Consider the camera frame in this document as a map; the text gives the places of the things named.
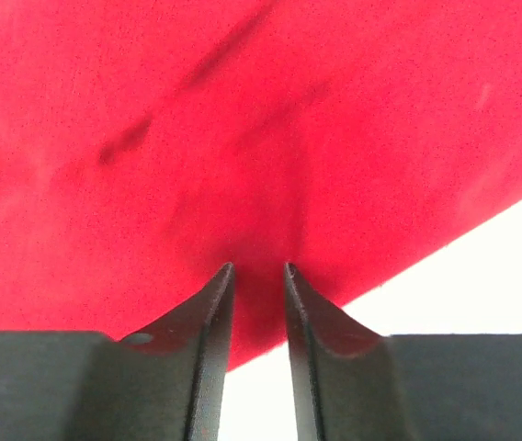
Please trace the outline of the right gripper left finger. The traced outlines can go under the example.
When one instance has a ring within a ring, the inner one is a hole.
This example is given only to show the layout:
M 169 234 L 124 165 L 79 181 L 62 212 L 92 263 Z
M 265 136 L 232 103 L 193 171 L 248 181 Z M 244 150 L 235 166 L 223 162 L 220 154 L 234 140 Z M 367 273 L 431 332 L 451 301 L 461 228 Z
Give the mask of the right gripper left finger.
M 214 440 L 235 271 L 113 340 L 0 331 L 0 440 Z

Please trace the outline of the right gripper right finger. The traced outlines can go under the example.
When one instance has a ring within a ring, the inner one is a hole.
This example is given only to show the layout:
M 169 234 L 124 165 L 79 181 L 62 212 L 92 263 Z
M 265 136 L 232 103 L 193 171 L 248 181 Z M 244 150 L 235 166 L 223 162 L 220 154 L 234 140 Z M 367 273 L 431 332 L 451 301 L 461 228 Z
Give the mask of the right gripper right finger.
M 382 336 L 284 268 L 301 440 L 522 440 L 522 334 Z

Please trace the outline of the red t-shirt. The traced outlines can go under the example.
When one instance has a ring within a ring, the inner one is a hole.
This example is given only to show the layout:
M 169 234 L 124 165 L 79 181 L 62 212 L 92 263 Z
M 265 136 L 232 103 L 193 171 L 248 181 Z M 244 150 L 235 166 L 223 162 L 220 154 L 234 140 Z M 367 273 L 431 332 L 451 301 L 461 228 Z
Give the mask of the red t-shirt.
M 0 329 L 113 336 L 237 269 L 355 299 L 522 198 L 522 1 L 0 1 Z

